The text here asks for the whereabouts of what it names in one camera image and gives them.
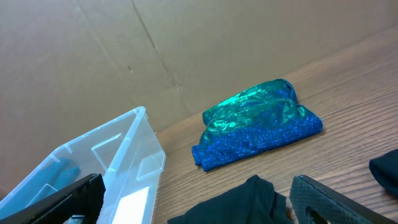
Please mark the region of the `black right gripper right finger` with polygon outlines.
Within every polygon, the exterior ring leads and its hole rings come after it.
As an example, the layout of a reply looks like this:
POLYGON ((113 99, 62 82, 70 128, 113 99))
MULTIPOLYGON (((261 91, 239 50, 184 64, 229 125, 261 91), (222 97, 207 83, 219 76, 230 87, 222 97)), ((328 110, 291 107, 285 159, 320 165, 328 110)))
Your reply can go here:
POLYGON ((289 199, 300 224, 396 224, 306 175, 294 177, 289 199))

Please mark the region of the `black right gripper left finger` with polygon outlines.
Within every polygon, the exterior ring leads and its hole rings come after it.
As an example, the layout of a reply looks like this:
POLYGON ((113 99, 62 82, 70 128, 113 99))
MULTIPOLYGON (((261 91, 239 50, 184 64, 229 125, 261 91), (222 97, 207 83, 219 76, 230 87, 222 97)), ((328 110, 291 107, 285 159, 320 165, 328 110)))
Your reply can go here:
POLYGON ((1 220, 1 224, 64 223, 78 217, 78 223, 96 223, 106 191, 101 174, 89 174, 62 190, 1 220))

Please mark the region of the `black cloth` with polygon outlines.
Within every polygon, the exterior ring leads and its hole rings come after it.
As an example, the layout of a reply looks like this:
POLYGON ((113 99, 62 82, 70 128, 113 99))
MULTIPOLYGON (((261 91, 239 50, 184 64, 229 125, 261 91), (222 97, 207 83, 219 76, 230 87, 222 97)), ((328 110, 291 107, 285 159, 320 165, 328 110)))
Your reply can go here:
POLYGON ((201 202, 168 224, 285 224, 286 197, 274 185, 258 175, 245 183, 207 201, 201 202))
POLYGON ((369 170, 387 192, 397 197, 397 149, 369 161, 369 170))

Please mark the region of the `shiny blue green cloth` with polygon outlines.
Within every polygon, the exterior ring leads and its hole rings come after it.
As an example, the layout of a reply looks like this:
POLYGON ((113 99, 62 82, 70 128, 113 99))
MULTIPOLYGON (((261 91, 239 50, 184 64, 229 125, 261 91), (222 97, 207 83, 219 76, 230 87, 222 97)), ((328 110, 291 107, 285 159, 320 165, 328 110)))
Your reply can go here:
POLYGON ((320 133, 322 120, 297 101, 284 79, 260 83, 207 109, 200 142, 192 147, 205 172, 320 133))

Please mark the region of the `clear plastic storage bin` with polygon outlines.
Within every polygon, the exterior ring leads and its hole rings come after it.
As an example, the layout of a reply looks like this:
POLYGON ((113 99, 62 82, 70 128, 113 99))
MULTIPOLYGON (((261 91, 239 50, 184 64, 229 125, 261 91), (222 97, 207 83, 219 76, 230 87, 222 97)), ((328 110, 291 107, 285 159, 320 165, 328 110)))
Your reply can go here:
POLYGON ((166 155, 139 106, 51 152, 1 201, 1 218, 11 216, 89 174, 106 188, 98 223, 112 223, 119 201, 149 187, 142 223, 150 223, 166 155))

